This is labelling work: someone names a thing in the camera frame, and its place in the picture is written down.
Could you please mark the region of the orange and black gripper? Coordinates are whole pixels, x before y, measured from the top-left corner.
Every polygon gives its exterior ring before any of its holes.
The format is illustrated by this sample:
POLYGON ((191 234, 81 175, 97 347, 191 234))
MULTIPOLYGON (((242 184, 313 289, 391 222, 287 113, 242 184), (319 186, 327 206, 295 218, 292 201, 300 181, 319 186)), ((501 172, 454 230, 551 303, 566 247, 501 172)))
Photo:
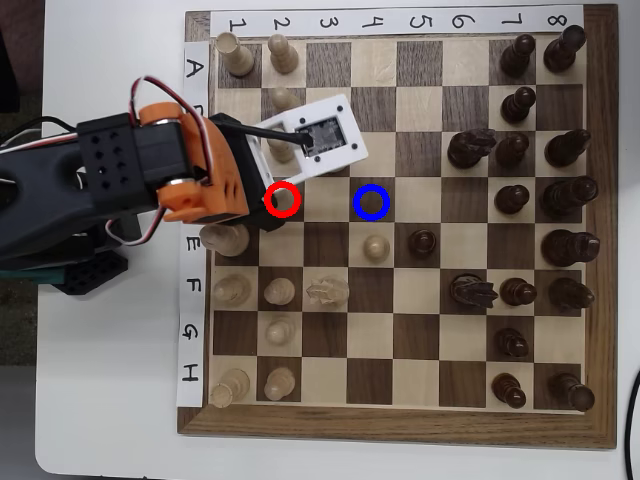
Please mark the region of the orange and black gripper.
POLYGON ((266 232, 286 224, 263 202, 266 187, 241 123, 226 114, 191 115, 173 102, 151 104, 139 112, 141 125, 162 120, 180 126, 183 150, 193 178, 157 189, 164 220, 185 224, 248 224, 266 232))

